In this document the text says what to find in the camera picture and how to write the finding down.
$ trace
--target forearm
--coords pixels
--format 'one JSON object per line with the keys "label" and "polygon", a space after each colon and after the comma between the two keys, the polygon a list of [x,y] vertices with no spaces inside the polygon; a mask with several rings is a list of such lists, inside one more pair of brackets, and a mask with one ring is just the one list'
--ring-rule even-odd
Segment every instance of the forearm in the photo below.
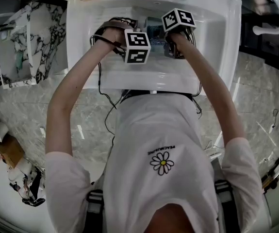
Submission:
{"label": "forearm", "polygon": [[220,76],[189,41],[185,41],[180,48],[202,83],[207,98],[216,112],[225,145],[233,138],[244,137],[244,128],[237,115],[232,97]]}
{"label": "forearm", "polygon": [[113,46],[101,40],[75,64],[68,72],[63,81],[57,87],[49,104],[49,110],[60,110],[67,114],[71,110],[78,99],[82,88],[94,70],[95,66],[106,56]]}

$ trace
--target sink basin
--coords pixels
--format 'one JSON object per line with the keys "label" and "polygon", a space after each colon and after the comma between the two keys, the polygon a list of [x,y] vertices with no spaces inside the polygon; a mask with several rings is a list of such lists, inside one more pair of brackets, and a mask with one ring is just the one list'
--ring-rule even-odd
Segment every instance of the sink basin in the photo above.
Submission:
{"label": "sink basin", "polygon": [[[173,8],[192,12],[197,48],[229,88],[235,71],[241,31],[240,0],[68,0],[68,69],[89,50],[89,38],[112,17],[130,17],[143,26]],[[102,61],[101,88],[196,93],[199,80],[185,60],[151,52],[145,65],[126,65],[113,52]],[[96,68],[84,88],[98,86]]]}

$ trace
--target tile floor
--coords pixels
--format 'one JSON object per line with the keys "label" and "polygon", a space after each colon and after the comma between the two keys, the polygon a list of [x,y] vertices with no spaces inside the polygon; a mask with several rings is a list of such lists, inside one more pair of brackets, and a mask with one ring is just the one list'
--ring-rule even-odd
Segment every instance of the tile floor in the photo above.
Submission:
{"label": "tile floor", "polygon": [[[9,90],[0,87],[0,119],[19,140],[27,156],[41,166],[44,165],[45,139],[40,127],[46,126],[48,103],[64,76],[54,75],[39,85]],[[120,91],[106,92],[113,101],[120,97]],[[263,175],[279,157],[279,114],[276,127],[269,133],[274,122],[273,110],[279,108],[279,71],[264,64],[260,58],[239,53],[230,92],[259,163],[259,172]],[[210,141],[223,147],[222,132],[210,102],[204,96],[198,97],[197,102],[203,112],[200,118],[203,149]],[[106,162],[112,135],[107,132],[104,120],[110,109],[108,100],[98,90],[81,92],[71,114],[72,145],[76,158]],[[78,125],[82,128],[84,139]],[[108,125],[111,130],[115,127],[114,110]],[[223,150],[216,148],[207,152],[213,154],[219,151]]]}

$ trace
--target white t-shirt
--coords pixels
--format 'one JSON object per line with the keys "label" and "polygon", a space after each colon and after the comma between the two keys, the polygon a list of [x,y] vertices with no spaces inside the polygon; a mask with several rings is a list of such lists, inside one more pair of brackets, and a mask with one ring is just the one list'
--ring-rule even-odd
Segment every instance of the white t-shirt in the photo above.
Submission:
{"label": "white t-shirt", "polygon": [[[217,233],[218,203],[210,159],[200,147],[193,103],[178,94],[128,98],[119,107],[103,193],[108,233],[142,233],[153,214],[179,204],[196,233]],[[47,154],[48,210],[58,233],[84,229],[89,173],[66,153]],[[246,139],[226,145],[222,164],[242,231],[255,221],[261,180]]]}

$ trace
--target cardboard box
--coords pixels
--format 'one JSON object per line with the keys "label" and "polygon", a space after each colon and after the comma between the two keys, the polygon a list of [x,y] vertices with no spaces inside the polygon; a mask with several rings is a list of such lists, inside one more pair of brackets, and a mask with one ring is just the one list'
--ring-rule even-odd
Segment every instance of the cardboard box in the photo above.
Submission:
{"label": "cardboard box", "polygon": [[0,142],[0,154],[3,155],[6,163],[12,168],[16,167],[24,153],[17,139],[9,134],[6,134],[2,142]]}

